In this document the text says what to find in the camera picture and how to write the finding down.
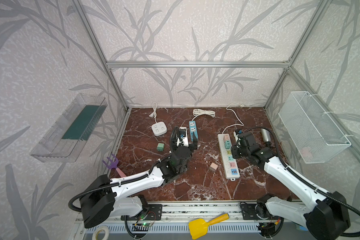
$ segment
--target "robotic arm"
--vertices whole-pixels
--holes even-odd
[[[346,203],[346,199],[338,192],[329,193],[279,159],[279,149],[276,138],[270,129],[260,127],[271,132],[275,141],[277,155],[269,147],[261,148],[252,133],[238,129],[234,135],[236,144],[232,146],[233,158],[247,158],[253,165],[258,166],[274,176],[288,189],[296,194],[305,204],[300,205],[282,200],[278,197],[266,195],[258,200],[263,211],[280,216],[306,227],[318,240],[334,240],[339,236],[360,237],[360,232],[344,233],[350,227],[348,209],[360,215],[360,211]],[[266,145],[270,146],[267,132],[263,132]]]
[[[128,215],[143,219],[149,212],[144,196],[129,196],[176,180],[187,170],[192,151],[197,149],[197,138],[194,137],[193,143],[188,143],[186,128],[179,130],[175,127],[170,137],[170,149],[171,154],[152,165],[150,170],[122,178],[99,176],[84,192],[73,197],[68,207],[82,212],[85,228],[97,226],[114,216]],[[76,199],[80,199],[81,208],[73,205]]]

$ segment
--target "yellow shovel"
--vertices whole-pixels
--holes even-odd
[[[204,236],[208,232],[208,227],[210,225],[222,222],[224,220],[229,219],[228,214],[223,214],[210,220],[209,222],[204,221],[204,219],[199,218],[188,223],[189,231],[191,232],[192,239],[197,239],[199,237]]]

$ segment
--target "pink handle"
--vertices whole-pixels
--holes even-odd
[[[120,177],[126,177],[125,173],[120,168],[116,168],[117,173],[120,175]]]

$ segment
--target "leaf pattern wallpaper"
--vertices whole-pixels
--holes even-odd
[[[108,61],[285,61],[319,1],[82,2]],[[263,106],[282,69],[112,71],[131,106]]]
[[[331,2],[294,68],[360,142],[359,0]],[[327,190],[339,191],[348,203],[360,209],[360,163],[349,149],[325,163],[306,164],[302,160],[278,116],[291,91],[302,89],[287,77],[267,109],[291,165]],[[360,217],[350,213],[350,219],[350,231],[360,230]]]
[[[108,107],[77,161],[30,156],[78,93]],[[70,1],[0,0],[0,240],[67,238],[67,202],[103,173],[124,115]]]

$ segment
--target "yellow shovel handle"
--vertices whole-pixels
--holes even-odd
[[[222,222],[222,221],[227,220],[227,219],[229,219],[229,215],[228,214],[223,214],[221,216],[218,216],[217,218],[214,218],[214,219],[210,220],[208,223],[209,223],[209,225],[213,225],[213,224]]]

